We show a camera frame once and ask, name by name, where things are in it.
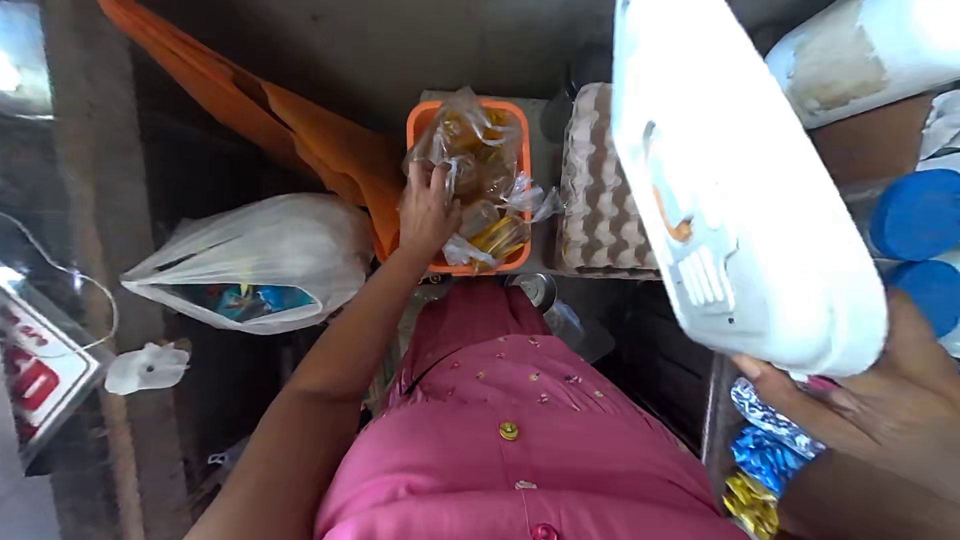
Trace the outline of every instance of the white plastic tub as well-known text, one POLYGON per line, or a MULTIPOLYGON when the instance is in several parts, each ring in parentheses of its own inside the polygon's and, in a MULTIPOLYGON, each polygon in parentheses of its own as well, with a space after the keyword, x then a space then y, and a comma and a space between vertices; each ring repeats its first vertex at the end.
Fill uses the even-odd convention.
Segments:
POLYGON ((960 78, 960 2, 840 0, 777 43, 767 65, 808 129, 960 78))

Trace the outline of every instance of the wire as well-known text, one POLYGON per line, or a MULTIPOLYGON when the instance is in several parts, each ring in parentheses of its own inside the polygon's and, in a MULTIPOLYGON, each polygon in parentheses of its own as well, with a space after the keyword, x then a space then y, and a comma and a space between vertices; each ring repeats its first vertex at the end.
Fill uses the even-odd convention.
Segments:
POLYGON ((30 240, 30 243, 34 245, 34 248, 36 248, 36 250, 43 256, 43 259, 46 260, 48 264, 50 264, 51 266, 53 266, 54 268, 60 270, 65 274, 69 274, 73 276, 74 278, 80 278, 81 280, 91 282, 97 285, 97 287, 100 288, 100 290, 104 291, 104 294, 107 295, 107 300, 109 300, 110 302, 110 311, 112 312, 112 322, 110 324, 110 332, 108 332, 107 335, 105 335, 104 337, 101 337, 100 339, 97 339, 93 343, 84 345, 80 349, 77 349, 70 353, 64 353, 62 355, 56 355, 56 356, 40 356, 35 354, 35 356, 38 358, 60 358, 63 356, 70 356, 75 353, 81 353, 83 351, 86 351, 87 349, 92 349, 97 345, 101 345, 107 342, 108 340, 112 339, 113 336, 116 335, 117 327, 120 325, 120 311, 119 309, 117 309, 117 303, 116 303, 116 300, 113 298, 113 293, 111 293, 109 289, 103 286, 100 282, 94 280, 93 278, 89 277, 87 274, 84 274, 80 270, 77 270, 77 269, 70 270, 69 268, 65 268, 57 264, 53 260, 53 258, 50 257, 50 254, 48 254, 47 251, 43 249, 43 246, 40 244, 40 242, 36 240, 36 238, 30 232, 30 230, 27 229, 27 226, 21 223, 18 219, 16 219, 15 217, 9 215, 8 213, 2 210, 0 210, 0 216, 6 217, 7 219, 9 219, 11 223, 13 223, 20 230, 20 232, 27 237, 27 240, 30 240))

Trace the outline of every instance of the white plastic bag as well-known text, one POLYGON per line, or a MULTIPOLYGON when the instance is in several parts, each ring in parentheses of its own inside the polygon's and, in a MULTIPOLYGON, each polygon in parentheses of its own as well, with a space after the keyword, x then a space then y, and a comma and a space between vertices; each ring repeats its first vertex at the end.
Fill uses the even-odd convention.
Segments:
POLYGON ((147 343, 143 349, 123 353, 110 364, 104 388, 121 396, 137 390, 169 388, 183 378, 189 360, 190 353, 174 348, 173 343, 163 347, 147 343))
POLYGON ((454 233, 444 244, 444 258, 446 263, 452 266, 466 266, 474 260, 479 260, 491 267, 500 264, 499 261, 493 260, 490 254, 480 251, 457 233, 454 233))
POLYGON ((323 321, 364 284, 372 257, 366 214, 332 195, 297 193, 180 225, 121 283, 211 326, 272 334, 323 321), (239 323, 164 290, 210 283, 294 286, 316 303, 239 323))
POLYGON ((557 187, 551 188, 544 194, 542 187, 531 185, 532 183, 533 179, 526 174, 518 175, 514 180, 514 188, 507 196, 506 204, 502 208, 531 212, 533 215, 530 216, 528 223, 538 223, 555 213, 564 211, 564 203, 560 200, 557 187))

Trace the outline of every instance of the plastic bag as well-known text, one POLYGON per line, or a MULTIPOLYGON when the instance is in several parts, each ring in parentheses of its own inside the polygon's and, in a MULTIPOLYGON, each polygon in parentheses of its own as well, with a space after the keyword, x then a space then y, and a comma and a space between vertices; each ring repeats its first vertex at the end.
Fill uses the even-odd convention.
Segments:
POLYGON ((454 197, 503 199, 513 187, 523 130, 503 110, 485 109, 469 87, 444 100, 430 126, 407 153, 404 171, 416 160, 450 163, 447 201, 454 197))
POLYGON ((497 221, 500 221, 500 210, 490 201, 477 201, 464 209, 463 223, 457 233, 470 240, 497 221))
POLYGON ((564 203, 560 200, 560 193, 556 187, 544 195, 543 188, 531 185, 533 180, 520 174, 514 180, 514 187, 506 198, 503 208, 518 212, 530 212, 532 215, 527 223, 538 223, 555 213, 564 211, 564 203))
POLYGON ((332 195, 280 195, 180 225, 159 251, 121 277, 129 290, 207 324, 273 334, 315 325, 367 278, 370 218, 332 195), (237 322, 173 293, 170 285, 298 287, 313 303, 237 322))
POLYGON ((474 260, 487 264, 490 267, 495 267, 499 264, 499 261, 493 259, 489 254, 480 251, 476 246, 469 243, 466 238, 456 233, 444 244, 444 258, 447 264, 453 266, 467 266, 474 260))
POLYGON ((123 353, 110 364, 104 388, 121 396, 137 390, 169 388, 183 378, 189 360, 190 353, 175 349, 173 343, 162 347, 147 343, 143 349, 123 353))

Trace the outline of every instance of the egg tray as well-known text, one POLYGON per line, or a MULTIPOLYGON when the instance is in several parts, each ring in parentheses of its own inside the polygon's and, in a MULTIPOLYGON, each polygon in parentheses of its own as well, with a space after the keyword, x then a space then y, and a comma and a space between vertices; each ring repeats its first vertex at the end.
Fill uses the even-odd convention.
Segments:
POLYGON ((657 262, 611 135, 612 85, 581 89, 566 128, 558 263, 598 278, 657 279, 657 262))

